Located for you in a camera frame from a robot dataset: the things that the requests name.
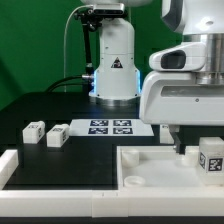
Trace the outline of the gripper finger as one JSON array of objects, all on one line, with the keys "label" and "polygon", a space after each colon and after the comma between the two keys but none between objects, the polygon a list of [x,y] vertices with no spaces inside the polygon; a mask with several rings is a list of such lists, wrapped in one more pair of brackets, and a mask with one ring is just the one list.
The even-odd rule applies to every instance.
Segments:
[{"label": "gripper finger", "polygon": [[180,127],[178,125],[170,125],[169,126],[169,133],[171,134],[172,139],[174,140],[174,150],[180,154],[185,154],[185,145],[182,143],[179,133]]}]

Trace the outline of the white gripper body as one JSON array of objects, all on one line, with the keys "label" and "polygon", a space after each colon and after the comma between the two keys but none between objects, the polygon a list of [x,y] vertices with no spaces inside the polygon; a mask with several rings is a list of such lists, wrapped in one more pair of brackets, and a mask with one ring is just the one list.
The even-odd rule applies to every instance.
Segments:
[{"label": "white gripper body", "polygon": [[224,126],[224,87],[197,85],[191,72],[150,72],[139,117],[146,124]]}]

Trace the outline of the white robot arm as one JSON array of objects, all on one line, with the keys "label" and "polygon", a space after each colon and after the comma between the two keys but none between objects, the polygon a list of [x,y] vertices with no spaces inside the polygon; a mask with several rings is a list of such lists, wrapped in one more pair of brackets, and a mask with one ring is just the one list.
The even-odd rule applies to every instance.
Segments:
[{"label": "white robot arm", "polygon": [[162,0],[161,18],[182,42],[149,57],[139,86],[134,29],[126,7],[153,0],[81,0],[87,28],[100,31],[100,65],[90,97],[105,103],[140,99],[146,124],[194,126],[200,134],[224,130],[224,0]]}]

